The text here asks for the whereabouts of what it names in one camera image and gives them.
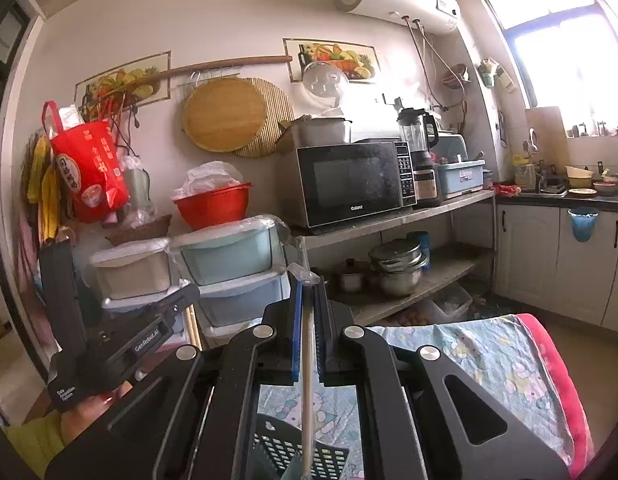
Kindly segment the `person's left hand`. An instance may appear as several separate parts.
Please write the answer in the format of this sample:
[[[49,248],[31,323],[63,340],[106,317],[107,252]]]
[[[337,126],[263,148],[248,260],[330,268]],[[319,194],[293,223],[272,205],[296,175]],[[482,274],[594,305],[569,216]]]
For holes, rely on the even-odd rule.
[[[132,388],[130,382],[124,382],[113,392],[89,396],[61,415],[61,437],[65,445],[69,445],[79,434],[89,428],[93,422],[109,410]]]

